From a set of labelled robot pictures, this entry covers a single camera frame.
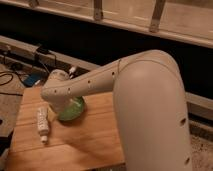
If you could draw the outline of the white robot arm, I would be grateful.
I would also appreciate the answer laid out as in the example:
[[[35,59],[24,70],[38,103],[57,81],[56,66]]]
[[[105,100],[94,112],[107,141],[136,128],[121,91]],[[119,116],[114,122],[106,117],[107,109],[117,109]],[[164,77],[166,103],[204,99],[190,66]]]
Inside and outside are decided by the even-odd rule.
[[[127,171],[192,171],[186,95],[179,67],[148,50],[70,79],[54,70],[41,97],[59,112],[73,97],[111,92]]]

